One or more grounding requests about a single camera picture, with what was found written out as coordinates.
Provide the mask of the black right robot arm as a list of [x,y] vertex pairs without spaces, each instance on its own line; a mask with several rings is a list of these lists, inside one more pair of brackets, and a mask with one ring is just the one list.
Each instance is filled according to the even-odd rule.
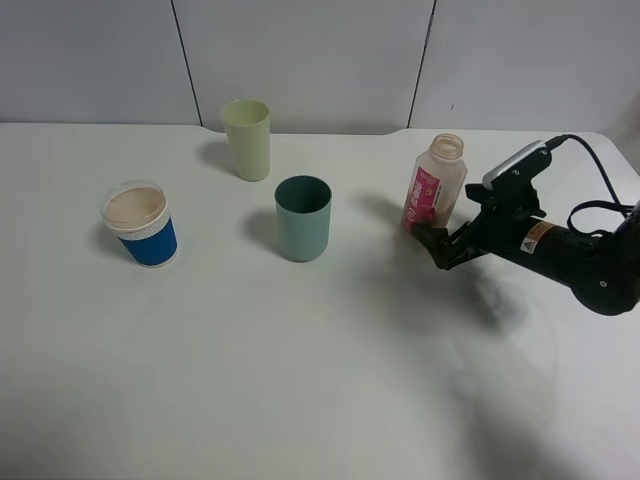
[[469,184],[465,190],[480,205],[472,221],[452,234],[425,223],[411,227],[438,268],[450,270],[493,254],[569,288],[583,306],[600,315],[620,315],[639,303],[638,205],[601,200],[578,205],[574,212],[603,208],[624,216],[613,232],[582,234],[543,221],[545,213],[530,184],[519,190]]

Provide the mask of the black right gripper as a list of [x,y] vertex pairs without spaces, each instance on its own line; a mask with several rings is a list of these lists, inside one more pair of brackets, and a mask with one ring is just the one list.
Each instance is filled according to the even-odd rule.
[[449,271],[486,254],[520,260],[525,255],[521,244],[526,232],[546,215],[536,189],[527,183],[522,189],[495,192],[477,183],[466,185],[465,193],[480,205],[471,222],[453,233],[425,223],[411,227],[411,235],[427,249],[435,265]]

